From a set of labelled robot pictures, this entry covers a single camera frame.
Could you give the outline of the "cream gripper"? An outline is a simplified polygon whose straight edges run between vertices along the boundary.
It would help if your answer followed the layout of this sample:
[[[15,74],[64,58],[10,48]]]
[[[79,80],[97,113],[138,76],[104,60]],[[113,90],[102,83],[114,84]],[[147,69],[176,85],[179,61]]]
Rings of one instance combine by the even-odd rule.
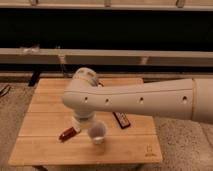
[[[72,116],[72,125],[76,130],[88,129],[95,121],[95,114],[77,115]]]

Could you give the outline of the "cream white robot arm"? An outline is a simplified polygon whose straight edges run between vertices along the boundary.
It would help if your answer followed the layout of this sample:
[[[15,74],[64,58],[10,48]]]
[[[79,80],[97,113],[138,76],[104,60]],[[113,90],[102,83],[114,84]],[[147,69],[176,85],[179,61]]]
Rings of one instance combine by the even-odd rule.
[[[79,68],[62,101],[77,122],[95,111],[143,114],[213,124],[213,79],[179,79],[136,85],[99,86],[96,72]]]

